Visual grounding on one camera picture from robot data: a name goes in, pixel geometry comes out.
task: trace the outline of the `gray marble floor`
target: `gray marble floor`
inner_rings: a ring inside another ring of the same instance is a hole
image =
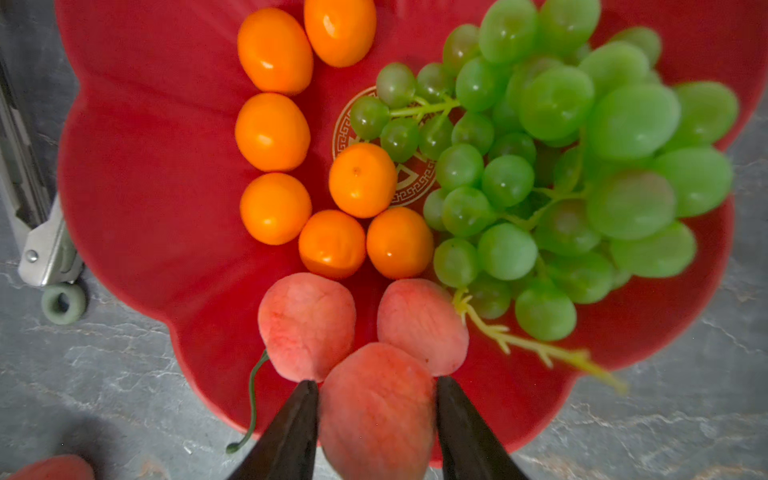
[[[6,3],[0,48],[53,186],[77,82],[51,0]],[[621,372],[628,397],[577,384],[549,428],[514,454],[534,480],[768,478],[768,101],[729,155],[737,230],[722,287],[672,346]],[[237,435],[191,392],[165,326],[88,273],[86,317],[54,326],[41,293],[20,282],[17,257],[0,216],[0,480],[62,452],[88,458],[101,479],[224,478],[240,457],[223,448]],[[315,478],[336,478],[322,456]]]

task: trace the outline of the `red bowl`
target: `red bowl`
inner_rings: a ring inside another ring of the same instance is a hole
[[[293,172],[315,211],[333,208],[327,174],[332,149],[348,140],[346,125],[337,123],[348,102],[391,61],[414,71],[440,61],[448,33],[461,23],[479,24],[490,3],[382,0],[376,42],[363,61],[343,69],[316,61],[312,84],[296,97],[312,145]],[[259,172],[240,155],[233,135],[240,107],[257,92],[237,60],[236,34],[246,15],[268,5],[301,19],[299,0],[56,3],[81,81],[58,172],[72,239],[110,291],[168,325],[193,390],[241,431],[250,415],[248,374],[263,349],[257,307],[273,282],[304,270],[295,241],[281,247],[256,242],[238,210],[243,189]],[[742,112],[719,144],[725,148],[763,90],[763,0],[605,0],[594,43],[628,25],[660,32],[658,68],[667,83],[716,80],[738,94]],[[401,204],[418,200],[434,180],[428,166],[416,163],[401,173]],[[578,326],[562,346],[589,348],[596,362],[617,369],[680,335],[720,282],[733,236],[733,201],[688,224],[699,243],[693,265],[675,278],[632,279],[604,301],[580,307]],[[360,346],[376,337],[376,307],[388,281],[366,262],[344,283],[359,311]],[[515,325],[512,318],[506,322]],[[552,420],[578,376],[563,366],[548,370],[528,352],[505,356],[474,330],[467,361],[455,374],[510,451]],[[261,372],[257,432],[293,387],[270,367]],[[435,463],[439,459],[435,451]]]

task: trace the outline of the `orange fruit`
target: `orange fruit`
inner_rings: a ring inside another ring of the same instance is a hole
[[[261,91],[295,95],[312,80],[313,54],[296,19],[278,8],[262,8],[237,32],[237,55]]]
[[[299,235],[312,214],[310,194],[286,174],[264,174],[240,198],[240,217],[248,233],[267,245],[282,245]]]
[[[289,171],[310,148],[310,126],[293,101],[281,94],[258,94],[245,102],[235,124],[240,153],[261,171]]]
[[[370,218],[384,211],[397,188],[395,164],[374,144],[347,147],[331,165],[331,197],[353,217]]]
[[[355,273],[366,259],[366,232],[344,212],[323,210],[312,215],[301,230],[299,254],[310,272],[341,280]]]
[[[373,0],[306,0],[304,27],[321,60],[332,67],[349,67],[373,45],[376,6]]]
[[[392,280],[418,276],[435,252],[432,231],[415,211],[396,207],[373,219],[366,241],[373,266]]]

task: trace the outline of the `peach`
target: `peach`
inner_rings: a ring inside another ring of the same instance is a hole
[[[281,376],[322,382],[352,352],[355,318],[355,301],[341,283],[294,273],[264,294],[259,332]]]
[[[27,465],[8,480],[94,480],[94,471],[76,455],[58,455]]]
[[[435,380],[384,343],[347,357],[320,389],[319,440],[345,480],[422,480],[435,442]]]
[[[433,376],[450,375],[467,357],[469,332],[451,296],[424,279],[389,285],[379,304],[379,341],[396,346],[420,362]]]

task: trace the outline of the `metal bracket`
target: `metal bracket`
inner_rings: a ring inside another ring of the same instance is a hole
[[[1,55],[0,91],[0,197],[22,255],[18,274],[32,286],[74,282],[83,262],[58,195],[51,206]]]
[[[528,480],[449,376],[437,379],[437,429],[445,480]]]

